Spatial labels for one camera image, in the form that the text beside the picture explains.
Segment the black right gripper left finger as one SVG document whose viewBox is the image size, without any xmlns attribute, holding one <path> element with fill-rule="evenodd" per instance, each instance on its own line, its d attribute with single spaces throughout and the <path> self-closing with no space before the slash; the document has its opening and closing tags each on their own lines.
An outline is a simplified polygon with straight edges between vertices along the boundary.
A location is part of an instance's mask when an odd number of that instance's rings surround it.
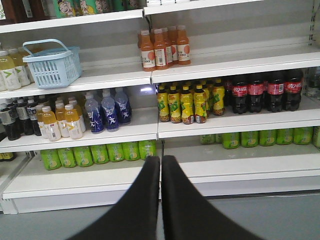
<svg viewBox="0 0 320 240">
<path fill-rule="evenodd" d="M 136 179 L 104 215 L 70 240 L 155 240 L 160 192 L 160 158 L 148 156 Z"/>
</svg>

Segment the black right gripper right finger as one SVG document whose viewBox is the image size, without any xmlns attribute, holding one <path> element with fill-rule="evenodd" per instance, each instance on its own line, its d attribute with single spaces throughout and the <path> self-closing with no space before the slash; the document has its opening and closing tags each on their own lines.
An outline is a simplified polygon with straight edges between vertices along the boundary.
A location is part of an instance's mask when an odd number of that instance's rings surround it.
<svg viewBox="0 0 320 240">
<path fill-rule="evenodd" d="M 161 203 L 167 240 L 260 239 L 210 204 L 173 155 L 165 155 L 161 160 Z"/>
</svg>

